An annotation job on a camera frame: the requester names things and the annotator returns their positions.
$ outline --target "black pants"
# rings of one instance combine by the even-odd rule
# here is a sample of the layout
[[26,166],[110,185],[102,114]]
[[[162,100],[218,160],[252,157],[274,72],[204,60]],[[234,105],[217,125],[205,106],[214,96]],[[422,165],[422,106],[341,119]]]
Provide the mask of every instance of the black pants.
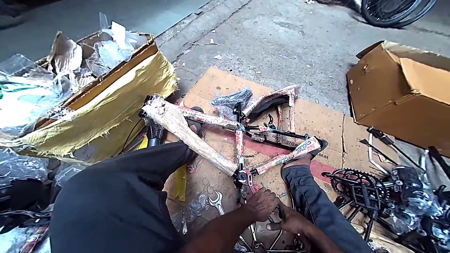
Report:
[[[53,253],[177,252],[164,183],[192,151],[183,142],[139,149],[97,163],[72,177],[55,201]],[[308,166],[283,170],[297,207],[345,253],[369,247],[316,184]]]

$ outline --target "bicycle frame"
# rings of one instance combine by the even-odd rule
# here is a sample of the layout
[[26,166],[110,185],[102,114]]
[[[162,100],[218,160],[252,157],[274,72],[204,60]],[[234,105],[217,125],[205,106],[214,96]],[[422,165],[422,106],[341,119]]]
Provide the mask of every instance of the bicycle frame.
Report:
[[[294,129],[294,99],[296,91],[299,90],[299,86],[288,86],[286,88],[276,90],[265,94],[252,103],[250,103],[247,108],[241,111],[240,105],[234,108],[234,114],[236,114],[237,121],[232,121],[229,119],[217,117],[214,115],[201,113],[198,111],[191,110],[189,108],[177,106],[165,101],[159,95],[150,97],[148,101],[144,103],[142,110],[146,114],[145,117],[152,118],[156,123],[166,128],[168,131],[172,132],[175,136],[183,140],[193,151],[198,153],[205,159],[208,159],[212,164],[222,170],[225,174],[233,176],[234,183],[238,189],[237,199],[240,199],[240,189],[243,185],[248,185],[250,190],[255,193],[259,190],[259,186],[253,183],[252,177],[255,175],[260,175],[270,168],[273,168],[279,164],[285,163],[291,159],[298,159],[305,156],[308,152],[319,149],[319,141],[315,137],[309,137],[308,135],[300,136],[293,132]],[[281,130],[281,117],[282,108],[278,108],[278,128],[269,122],[266,126],[245,126],[247,116],[257,108],[258,105],[266,103],[274,98],[280,97],[282,95],[288,95],[288,105],[289,105],[289,115],[288,115],[288,131]],[[236,163],[226,159],[220,153],[211,148],[205,141],[201,140],[198,135],[192,132],[185,118],[198,121],[201,123],[209,124],[216,127],[226,128],[235,131],[236,136]],[[277,142],[280,142],[280,136],[294,137],[297,139],[305,139],[303,143],[298,145],[293,149],[292,152],[288,154],[281,154],[270,161],[257,164],[253,167],[245,167],[244,156],[243,156],[243,133],[262,135],[265,133],[274,133],[277,137]]]

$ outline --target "chainring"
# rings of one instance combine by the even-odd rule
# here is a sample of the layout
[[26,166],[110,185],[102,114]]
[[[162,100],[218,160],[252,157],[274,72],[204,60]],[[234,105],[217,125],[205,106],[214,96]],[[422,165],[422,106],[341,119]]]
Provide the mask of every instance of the chainring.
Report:
[[333,177],[331,177],[331,186],[333,189],[341,194],[345,194],[347,196],[352,196],[351,186],[356,185],[355,183],[350,183],[347,181],[342,181],[337,179],[336,177],[341,177],[344,179],[349,179],[352,181],[359,182],[361,184],[365,184],[369,187],[374,187],[378,189],[378,194],[380,199],[386,199],[389,197],[389,192],[382,184],[381,180],[378,178],[358,170],[345,168],[336,170],[332,173]]

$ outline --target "concrete floor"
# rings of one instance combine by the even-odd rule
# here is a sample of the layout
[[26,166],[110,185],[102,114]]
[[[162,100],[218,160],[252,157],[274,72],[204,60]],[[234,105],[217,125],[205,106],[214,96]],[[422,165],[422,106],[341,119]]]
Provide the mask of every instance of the concrete floor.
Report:
[[[413,26],[399,30],[370,26],[341,6],[297,0],[251,0],[228,19],[216,26],[210,24],[209,29],[215,29],[215,33],[197,35],[200,44],[213,39],[218,45],[199,45],[188,54],[182,54],[181,50],[174,52],[164,42],[159,45],[179,68],[181,93],[190,89],[209,66],[217,66],[274,89],[301,84],[301,98],[318,100],[349,113],[345,74],[357,62],[355,55],[367,46],[389,40],[450,56],[450,18],[443,11],[449,10],[450,4],[440,3],[443,6],[435,6]],[[211,9],[199,19],[214,16],[215,11]],[[171,40],[180,35],[185,40],[184,31]],[[214,59],[217,54],[222,60]]]
[[[50,52],[62,31],[73,40],[100,29],[99,12],[128,30],[159,35],[195,12],[208,0],[62,0],[26,12],[22,23],[0,30],[0,61],[19,53],[38,60]],[[11,22],[0,15],[0,27]]]

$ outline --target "cardboard box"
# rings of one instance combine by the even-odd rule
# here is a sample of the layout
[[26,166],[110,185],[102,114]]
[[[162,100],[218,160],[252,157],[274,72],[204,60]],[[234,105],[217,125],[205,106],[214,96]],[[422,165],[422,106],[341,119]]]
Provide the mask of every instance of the cardboard box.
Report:
[[[93,45],[96,40],[99,33],[78,43]],[[44,68],[49,64],[47,58],[37,63]],[[102,161],[119,154],[144,126],[137,114],[146,95],[168,97],[177,89],[177,82],[175,68],[151,37],[130,61],[96,78],[63,104],[74,110],[71,121],[39,121],[33,132],[15,140],[0,140],[0,147],[27,146],[30,148],[22,154],[69,163]]]
[[450,157],[450,59],[380,41],[347,73],[355,120]]

